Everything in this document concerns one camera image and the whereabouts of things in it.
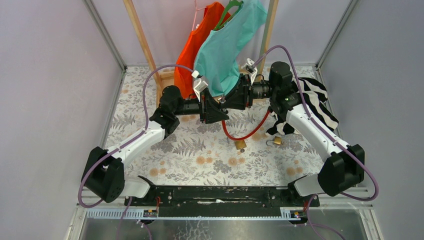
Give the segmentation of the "red cable lock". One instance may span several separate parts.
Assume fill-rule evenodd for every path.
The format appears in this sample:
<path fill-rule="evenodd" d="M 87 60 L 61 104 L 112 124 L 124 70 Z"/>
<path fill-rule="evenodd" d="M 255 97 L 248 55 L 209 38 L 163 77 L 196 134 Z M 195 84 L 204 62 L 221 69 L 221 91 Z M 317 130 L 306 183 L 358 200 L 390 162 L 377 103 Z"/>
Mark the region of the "red cable lock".
<path fill-rule="evenodd" d="M 247 136 L 260 125 L 268 107 L 268 99 L 255 99 L 253 105 L 244 110 L 228 109 L 229 119 L 225 120 L 227 132 L 233 138 Z"/>

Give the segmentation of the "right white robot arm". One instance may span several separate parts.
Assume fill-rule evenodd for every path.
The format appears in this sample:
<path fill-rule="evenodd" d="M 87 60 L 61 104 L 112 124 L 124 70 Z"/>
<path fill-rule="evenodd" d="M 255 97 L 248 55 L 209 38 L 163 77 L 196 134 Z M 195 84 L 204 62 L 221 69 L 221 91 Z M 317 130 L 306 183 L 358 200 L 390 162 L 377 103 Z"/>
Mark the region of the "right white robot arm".
<path fill-rule="evenodd" d="M 252 82 L 251 76 L 239 79 L 253 97 L 270 100 L 270 112 L 276 115 L 269 134 L 300 134 L 316 150 L 323 161 L 319 173 L 300 177 L 287 185 L 287 201 L 301 205 L 307 196 L 325 193 L 344 194 L 365 178 L 365 151 L 334 134 L 338 120 L 325 107 L 326 87 L 310 77 L 296 77 L 288 63 L 274 62 L 268 80 Z"/>

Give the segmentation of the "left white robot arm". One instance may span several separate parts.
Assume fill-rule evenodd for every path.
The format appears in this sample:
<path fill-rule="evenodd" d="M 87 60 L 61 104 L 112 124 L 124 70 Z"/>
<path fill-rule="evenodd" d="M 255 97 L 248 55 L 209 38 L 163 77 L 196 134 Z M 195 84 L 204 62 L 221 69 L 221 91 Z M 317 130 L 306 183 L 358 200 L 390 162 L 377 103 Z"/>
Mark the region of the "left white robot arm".
<path fill-rule="evenodd" d="M 91 190 L 101 202 L 133 197 L 144 206 L 152 204 L 155 192 L 151 183 L 142 177 L 126 177 L 126 168 L 137 156 L 171 135 L 180 124 L 179 115 L 198 114 L 205 123 L 211 122 L 209 117 L 217 121 L 227 119 L 227 111 L 222 109 L 224 102 L 224 96 L 212 97 L 207 88 L 196 99 L 186 100 L 177 86 L 165 87 L 159 106 L 145 127 L 110 149 L 95 147 L 90 152 L 78 191 L 80 205 L 87 207 L 82 200 L 83 188 Z"/>

